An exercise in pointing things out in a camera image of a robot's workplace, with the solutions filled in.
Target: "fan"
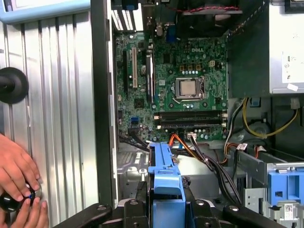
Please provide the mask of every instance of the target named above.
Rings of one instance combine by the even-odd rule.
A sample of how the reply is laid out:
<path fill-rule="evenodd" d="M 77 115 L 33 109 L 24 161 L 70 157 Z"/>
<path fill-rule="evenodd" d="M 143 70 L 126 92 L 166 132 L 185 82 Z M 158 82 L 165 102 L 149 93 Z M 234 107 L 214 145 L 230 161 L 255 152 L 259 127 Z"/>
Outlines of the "fan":
<path fill-rule="evenodd" d="M 179 0 L 176 36 L 221 37 L 241 15 L 238 0 Z"/>

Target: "cpu socket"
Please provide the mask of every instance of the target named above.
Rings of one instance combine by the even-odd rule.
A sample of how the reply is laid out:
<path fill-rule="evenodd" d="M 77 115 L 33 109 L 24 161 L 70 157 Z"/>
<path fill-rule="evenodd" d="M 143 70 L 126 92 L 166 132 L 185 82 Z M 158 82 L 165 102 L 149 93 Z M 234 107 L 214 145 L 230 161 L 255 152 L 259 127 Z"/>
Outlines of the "cpu socket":
<path fill-rule="evenodd" d="M 202 99 L 202 78 L 177 78 L 175 80 L 176 99 L 201 100 Z"/>

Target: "suction cup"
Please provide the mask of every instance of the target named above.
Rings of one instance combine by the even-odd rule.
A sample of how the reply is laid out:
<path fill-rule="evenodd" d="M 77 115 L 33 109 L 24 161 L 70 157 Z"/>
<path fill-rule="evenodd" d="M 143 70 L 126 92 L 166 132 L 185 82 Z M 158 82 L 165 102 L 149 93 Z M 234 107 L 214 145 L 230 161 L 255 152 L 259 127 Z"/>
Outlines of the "suction cup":
<path fill-rule="evenodd" d="M 0 101 L 16 104 L 29 93 L 29 83 L 25 74 L 13 67 L 0 70 Z"/>

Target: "ram slot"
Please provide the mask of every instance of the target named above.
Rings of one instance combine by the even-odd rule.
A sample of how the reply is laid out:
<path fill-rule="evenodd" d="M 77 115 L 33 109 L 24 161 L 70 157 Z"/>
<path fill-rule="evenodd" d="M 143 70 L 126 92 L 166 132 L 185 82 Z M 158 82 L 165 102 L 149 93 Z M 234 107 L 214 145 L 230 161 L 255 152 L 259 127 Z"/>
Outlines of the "ram slot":
<path fill-rule="evenodd" d="M 185 111 L 185 112 L 160 112 L 154 114 L 154 119 L 181 119 L 181 118 L 219 118 L 222 111 Z"/>
<path fill-rule="evenodd" d="M 133 75 L 133 88 L 137 89 L 138 79 L 137 79 L 137 48 L 132 48 L 132 75 Z"/>
<path fill-rule="evenodd" d="M 190 127 L 221 126 L 220 119 L 215 120 L 166 120 L 157 123 L 158 129 L 177 129 Z"/>
<path fill-rule="evenodd" d="M 126 96 L 128 96 L 129 88 L 129 75 L 128 75 L 128 56 L 127 51 L 123 51 L 123 90 Z"/>

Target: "motherboard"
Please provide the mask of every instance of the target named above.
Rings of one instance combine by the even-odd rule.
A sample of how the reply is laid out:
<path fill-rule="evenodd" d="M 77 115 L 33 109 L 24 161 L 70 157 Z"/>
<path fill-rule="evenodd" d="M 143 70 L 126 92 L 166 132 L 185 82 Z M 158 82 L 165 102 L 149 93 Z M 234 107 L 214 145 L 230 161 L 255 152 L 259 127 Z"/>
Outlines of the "motherboard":
<path fill-rule="evenodd" d="M 167 141 L 222 140 L 226 136 L 225 38 L 168 42 L 142 32 L 115 42 L 119 134 Z"/>

